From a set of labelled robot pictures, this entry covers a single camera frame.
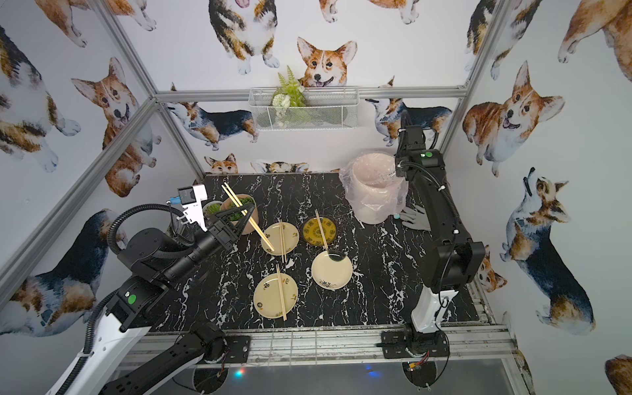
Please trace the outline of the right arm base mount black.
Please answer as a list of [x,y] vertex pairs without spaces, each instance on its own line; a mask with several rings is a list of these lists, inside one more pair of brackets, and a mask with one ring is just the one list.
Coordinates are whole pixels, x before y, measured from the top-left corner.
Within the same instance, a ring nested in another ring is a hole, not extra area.
[[441,332],[419,333],[410,331],[381,332],[376,344],[385,359],[416,358],[423,356],[447,357],[450,354],[448,339]]

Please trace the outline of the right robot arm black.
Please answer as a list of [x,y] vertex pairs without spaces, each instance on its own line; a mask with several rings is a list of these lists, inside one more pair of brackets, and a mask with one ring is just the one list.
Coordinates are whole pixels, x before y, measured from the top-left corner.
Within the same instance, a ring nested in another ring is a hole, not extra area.
[[415,333],[428,336],[439,331],[448,304],[470,283],[485,256],[485,246],[475,242],[449,190],[442,154],[426,146],[426,135],[403,111],[395,154],[395,174],[406,179],[419,194],[433,240],[422,257],[423,289],[411,313]]

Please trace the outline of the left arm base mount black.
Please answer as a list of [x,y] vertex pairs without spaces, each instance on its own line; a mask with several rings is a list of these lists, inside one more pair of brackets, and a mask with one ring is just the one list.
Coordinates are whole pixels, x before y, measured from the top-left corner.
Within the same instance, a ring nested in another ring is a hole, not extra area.
[[202,347],[202,355],[194,359],[196,364],[242,364],[248,360],[252,337],[218,337]]

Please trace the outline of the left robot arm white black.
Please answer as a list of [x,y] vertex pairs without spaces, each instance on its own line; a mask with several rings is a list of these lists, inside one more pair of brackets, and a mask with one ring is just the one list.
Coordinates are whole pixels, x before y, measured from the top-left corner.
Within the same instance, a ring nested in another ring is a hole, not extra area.
[[210,321],[198,321],[166,351],[118,380],[116,368],[133,346],[155,326],[162,301],[208,257],[230,250],[242,236],[254,205],[220,211],[208,230],[197,226],[193,240],[175,240],[156,228],[137,233],[124,249],[115,233],[131,216],[146,211],[182,212],[148,203],[118,216],[107,235],[108,246],[133,275],[97,305],[89,319],[84,347],[51,387],[51,394],[150,394],[182,370],[203,360],[222,360],[225,334]]

